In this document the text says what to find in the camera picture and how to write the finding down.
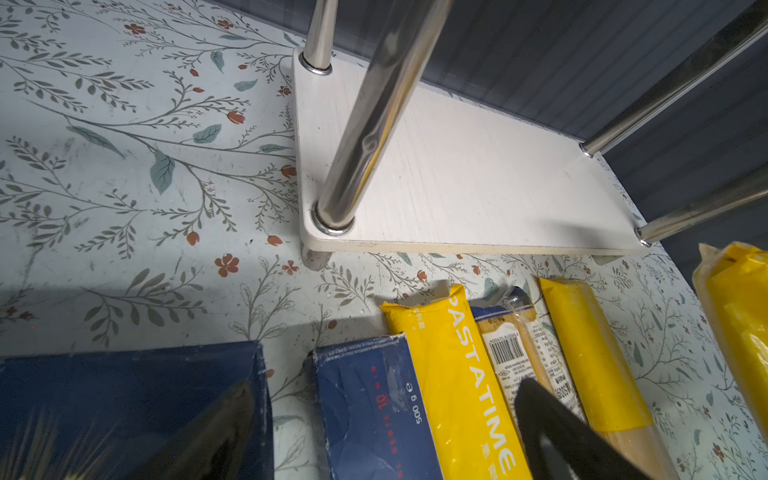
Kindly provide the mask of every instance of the corrugated panel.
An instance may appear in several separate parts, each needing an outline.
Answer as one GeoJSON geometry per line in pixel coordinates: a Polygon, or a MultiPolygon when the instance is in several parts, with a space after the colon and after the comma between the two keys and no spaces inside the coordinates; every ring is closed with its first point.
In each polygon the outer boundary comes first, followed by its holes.
{"type": "MultiPolygon", "coordinates": [[[[605,155],[652,220],[768,163],[768,38],[605,155]]],[[[768,199],[662,242],[690,281],[699,243],[768,249],[768,199]]]]}
{"type": "MultiPolygon", "coordinates": [[[[223,0],[306,34],[313,0],[223,0]]],[[[424,80],[586,138],[750,0],[455,0],[424,80]]],[[[392,0],[341,0],[338,48],[370,58],[392,0]]]]}

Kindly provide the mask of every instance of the metal pole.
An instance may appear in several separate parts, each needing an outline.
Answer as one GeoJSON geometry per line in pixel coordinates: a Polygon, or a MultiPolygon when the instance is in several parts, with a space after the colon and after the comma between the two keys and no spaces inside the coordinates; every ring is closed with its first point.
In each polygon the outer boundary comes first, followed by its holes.
{"type": "Polygon", "coordinates": [[[452,0],[395,0],[373,54],[313,220],[341,235],[352,227],[397,120],[422,76],[452,0]]]}
{"type": "Polygon", "coordinates": [[[299,62],[312,73],[328,75],[331,72],[333,32],[336,30],[336,10],[339,0],[317,0],[310,22],[304,51],[299,62]]]}
{"type": "Polygon", "coordinates": [[[768,197],[768,164],[637,228],[635,232],[640,243],[650,247],[653,242],[763,197],[768,197]]]}
{"type": "Polygon", "coordinates": [[[628,137],[768,32],[768,0],[757,0],[642,97],[579,144],[592,157],[628,137]]]}

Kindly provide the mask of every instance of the table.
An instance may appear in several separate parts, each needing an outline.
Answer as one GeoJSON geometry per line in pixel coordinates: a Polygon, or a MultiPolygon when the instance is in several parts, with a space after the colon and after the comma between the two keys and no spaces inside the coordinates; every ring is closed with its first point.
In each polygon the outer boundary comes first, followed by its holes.
{"type": "MultiPolygon", "coordinates": [[[[291,104],[300,38],[197,0],[0,3],[0,354],[258,339],[276,476],[327,478],[301,371],[308,352],[382,334],[382,301],[428,300],[448,282],[476,300],[522,286],[554,335],[535,277],[580,278],[680,477],[768,474],[697,298],[661,247],[604,266],[337,253],[308,271],[291,104]]],[[[548,193],[546,177],[532,181],[548,193]]]]}

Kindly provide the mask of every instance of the metal ring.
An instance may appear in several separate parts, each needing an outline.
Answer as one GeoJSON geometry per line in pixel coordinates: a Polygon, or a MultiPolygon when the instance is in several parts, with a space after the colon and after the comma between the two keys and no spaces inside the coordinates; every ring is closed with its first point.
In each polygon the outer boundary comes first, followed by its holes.
{"type": "Polygon", "coordinates": [[[299,53],[299,63],[306,68],[307,70],[311,71],[312,73],[316,75],[330,75],[331,71],[333,71],[333,65],[328,65],[328,68],[325,70],[320,70],[319,68],[314,68],[310,63],[304,58],[304,52],[302,51],[299,53]]]}
{"type": "Polygon", "coordinates": [[[588,151],[586,151],[586,150],[584,149],[584,142],[581,142],[581,143],[578,145],[578,147],[581,149],[581,151],[583,151],[583,152],[584,152],[584,155],[588,156],[589,158],[592,158],[592,157],[594,157],[594,155],[593,155],[593,154],[589,153],[588,151]]]}
{"type": "Polygon", "coordinates": [[[639,227],[635,227],[635,228],[634,228],[634,234],[635,234],[635,236],[637,237],[637,239],[640,241],[640,244],[641,244],[643,247],[648,247],[648,248],[651,248],[651,246],[652,246],[652,243],[648,243],[648,242],[647,242],[647,241],[646,241],[646,240],[643,238],[643,234],[642,234],[642,233],[640,233],[640,228],[639,228],[639,227]]]}
{"type": "Polygon", "coordinates": [[[352,221],[349,222],[349,224],[346,225],[345,227],[341,227],[341,228],[328,227],[323,223],[323,221],[320,219],[320,217],[317,214],[317,202],[312,204],[312,210],[310,211],[310,216],[312,217],[312,223],[315,224],[315,227],[317,228],[317,230],[320,230],[325,235],[330,235],[331,237],[340,237],[343,234],[349,232],[352,229],[352,227],[355,225],[355,219],[353,217],[352,221]]]}

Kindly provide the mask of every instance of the barcode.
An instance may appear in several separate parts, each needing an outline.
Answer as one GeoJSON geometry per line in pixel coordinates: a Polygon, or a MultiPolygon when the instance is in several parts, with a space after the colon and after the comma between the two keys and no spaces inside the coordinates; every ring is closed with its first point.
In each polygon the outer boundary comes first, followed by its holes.
{"type": "Polygon", "coordinates": [[[523,349],[520,347],[518,335],[504,335],[500,339],[493,339],[489,342],[491,352],[498,365],[511,362],[523,356],[523,349]]]}

